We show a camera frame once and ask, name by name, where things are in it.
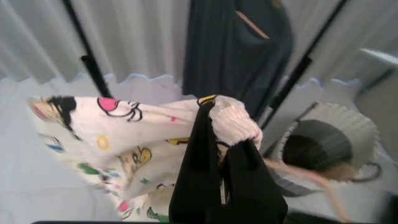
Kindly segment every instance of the tiled floor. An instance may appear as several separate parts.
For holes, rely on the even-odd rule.
[[[115,98],[158,105],[182,98],[180,87],[170,76],[154,80],[135,75],[117,84],[113,76],[106,77]],[[291,119],[305,109],[306,104],[321,96],[314,87],[302,87],[284,105],[272,131],[264,133],[267,146],[283,132]],[[0,224],[28,224],[38,220],[115,220],[113,206],[101,192],[93,190],[68,169],[56,163],[30,124],[24,105],[28,96],[39,95],[98,96],[91,80],[80,75],[71,83],[57,78],[42,85],[33,79],[13,82],[0,80]],[[340,100],[339,95],[327,95],[325,101]],[[354,106],[350,101],[340,102]],[[398,172],[383,156],[380,163],[384,173],[380,181],[345,187],[338,190],[340,199],[355,221],[371,221],[384,193],[381,189],[398,189]],[[313,194],[302,198],[288,198],[291,208],[333,216],[324,195]]]

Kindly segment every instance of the cartoon print cloth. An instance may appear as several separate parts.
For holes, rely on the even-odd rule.
[[[122,220],[167,222],[197,111],[209,101],[220,160],[242,140],[253,139],[259,149],[261,130],[242,102],[226,96],[160,106],[52,96],[29,99],[29,111],[50,151],[109,195]]]

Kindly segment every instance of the black pole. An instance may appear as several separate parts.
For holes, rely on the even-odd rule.
[[[286,99],[287,95],[292,91],[292,88],[295,86],[295,84],[300,80],[302,75],[304,74],[305,70],[310,66],[312,63],[312,60],[310,58],[310,54],[313,52],[314,48],[317,46],[321,38],[325,35],[325,32],[329,29],[330,25],[332,22],[336,19],[336,16],[340,13],[342,8],[345,6],[345,4],[349,0],[341,0],[333,12],[330,14],[329,18],[326,20],[322,28],[319,30],[317,36],[315,37],[314,41],[311,43],[311,45],[308,47],[308,49],[305,51],[303,54],[302,59],[300,62],[297,64],[297,66],[294,68],[292,74],[290,75],[290,78],[287,80],[286,84],[284,87],[281,89],[279,94],[272,100],[272,105],[271,108],[273,109],[270,113],[270,115],[267,117],[266,121],[264,124],[261,126],[261,129],[264,129],[271,118],[275,115],[276,111],[279,109],[280,105],[282,102]]]
[[[98,91],[101,93],[103,97],[107,98],[112,98],[111,93],[109,92],[108,87],[106,86],[106,82],[102,76],[101,70],[98,67],[98,64],[95,60],[93,51],[91,50],[91,47],[88,43],[88,40],[86,38],[85,33],[83,32],[83,29],[81,28],[81,24],[76,16],[76,12],[73,9],[73,6],[70,2],[70,0],[62,0],[63,5],[65,6],[65,9],[68,12],[69,18],[73,23],[73,26],[75,27],[77,34],[79,35],[79,38],[81,39],[81,42],[83,43],[83,46],[87,52],[87,55],[83,55],[80,57],[80,60],[85,64],[85,67],[87,68],[88,73],[91,76],[91,79],[93,79]]]

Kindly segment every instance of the laundry basket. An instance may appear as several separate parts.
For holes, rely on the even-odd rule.
[[[363,114],[331,103],[314,103],[267,150],[279,164],[311,170],[330,180],[331,187],[360,181],[359,173],[372,163],[379,140],[376,125]],[[288,197],[322,190],[318,184],[282,170],[272,170]]]

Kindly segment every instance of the hanging clothing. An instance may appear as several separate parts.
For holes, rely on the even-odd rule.
[[[183,94],[233,97],[258,120],[292,47],[289,20],[277,0],[192,0]]]
[[[169,203],[199,107],[212,101],[220,162],[229,146],[262,132],[244,105],[209,96],[161,106],[109,98],[30,99],[39,136],[53,154],[114,203],[126,221],[167,222]]]

